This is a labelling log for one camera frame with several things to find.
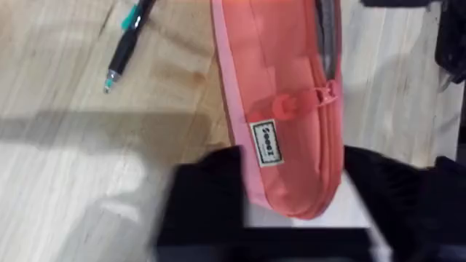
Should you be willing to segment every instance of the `pink pencil case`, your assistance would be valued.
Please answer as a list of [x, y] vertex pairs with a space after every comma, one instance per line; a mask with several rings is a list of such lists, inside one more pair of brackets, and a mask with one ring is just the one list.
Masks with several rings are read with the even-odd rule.
[[295, 218], [341, 180], [339, 0], [213, 0], [218, 56], [249, 199]]

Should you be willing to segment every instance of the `black object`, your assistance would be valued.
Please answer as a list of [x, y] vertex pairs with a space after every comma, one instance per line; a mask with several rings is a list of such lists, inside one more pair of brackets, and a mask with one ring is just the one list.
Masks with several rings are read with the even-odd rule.
[[136, 31], [131, 29], [125, 31], [108, 66], [109, 71], [114, 71], [120, 76], [123, 74], [131, 55], [133, 55], [137, 41], [138, 35]]
[[451, 74], [453, 83], [466, 79], [466, 1], [442, 3], [435, 60]]
[[466, 168], [440, 157], [418, 170], [353, 147], [345, 168], [394, 261], [466, 261]]
[[441, 0], [361, 0], [367, 7], [425, 7]]
[[372, 261], [365, 229], [249, 229], [238, 147], [175, 172], [157, 242], [159, 262]]

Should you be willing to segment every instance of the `pink fabric trim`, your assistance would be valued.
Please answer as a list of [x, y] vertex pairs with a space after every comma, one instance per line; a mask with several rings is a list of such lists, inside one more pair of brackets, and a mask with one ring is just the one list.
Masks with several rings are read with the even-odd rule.
[[243, 177], [248, 196], [251, 202], [272, 209], [266, 199], [264, 184], [261, 180], [261, 171], [256, 161], [256, 149], [251, 140], [249, 124], [246, 122], [245, 112], [242, 107], [236, 70], [234, 68], [228, 35], [226, 34], [222, 0], [212, 0], [212, 12], [226, 104], [228, 105], [234, 141], [237, 145], [242, 146], [243, 149]]

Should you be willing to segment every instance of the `wooden floor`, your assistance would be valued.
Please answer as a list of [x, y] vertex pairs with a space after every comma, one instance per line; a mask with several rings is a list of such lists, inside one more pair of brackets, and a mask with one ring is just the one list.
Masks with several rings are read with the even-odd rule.
[[[454, 157], [462, 88], [441, 92], [438, 6], [344, 0], [346, 143], [419, 166]], [[0, 261], [145, 261], [170, 169], [229, 144], [210, 2], [159, 0], [121, 84], [103, 94], [123, 0], [0, 0]], [[344, 183], [316, 221], [367, 226]]]

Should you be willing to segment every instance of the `gray fabric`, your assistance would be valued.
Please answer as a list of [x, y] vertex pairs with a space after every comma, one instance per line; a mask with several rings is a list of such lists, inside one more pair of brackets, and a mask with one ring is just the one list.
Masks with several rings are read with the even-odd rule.
[[335, 77], [336, 70], [336, 14], [334, 0], [316, 0], [317, 42], [327, 79]]

